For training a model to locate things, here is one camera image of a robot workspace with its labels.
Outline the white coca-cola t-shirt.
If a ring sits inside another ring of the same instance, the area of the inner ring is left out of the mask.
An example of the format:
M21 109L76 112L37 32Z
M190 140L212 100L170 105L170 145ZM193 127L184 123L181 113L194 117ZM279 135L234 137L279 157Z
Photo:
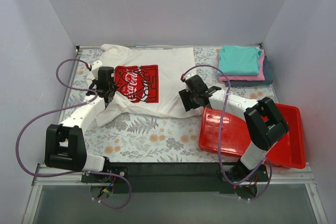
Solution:
M181 75L195 66L189 48L142 49L104 44L100 61L114 67L118 89L107 108L96 117L102 127L122 113L184 119L202 114L202 109L185 111L179 91L185 89Z

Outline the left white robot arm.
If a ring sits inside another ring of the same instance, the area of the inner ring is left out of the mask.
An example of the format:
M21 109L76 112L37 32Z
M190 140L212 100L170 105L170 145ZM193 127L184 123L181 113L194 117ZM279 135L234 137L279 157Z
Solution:
M77 108L60 124L46 131L45 164L48 167L75 172L90 171L100 182L111 178L112 170L106 159L88 153L84 134L90 124L113 100L117 91L113 67L100 67L86 93L84 105Z

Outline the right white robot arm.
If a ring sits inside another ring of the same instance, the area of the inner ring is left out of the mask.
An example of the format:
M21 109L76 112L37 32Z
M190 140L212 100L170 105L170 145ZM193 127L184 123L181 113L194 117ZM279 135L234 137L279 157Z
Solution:
M228 171L221 166L226 181L238 185L251 180L268 152L288 132L289 125L271 98L247 99L229 94L220 87L208 87L197 74L183 74L186 88L179 91L185 111L200 107L221 110L245 121L251 142L244 154Z

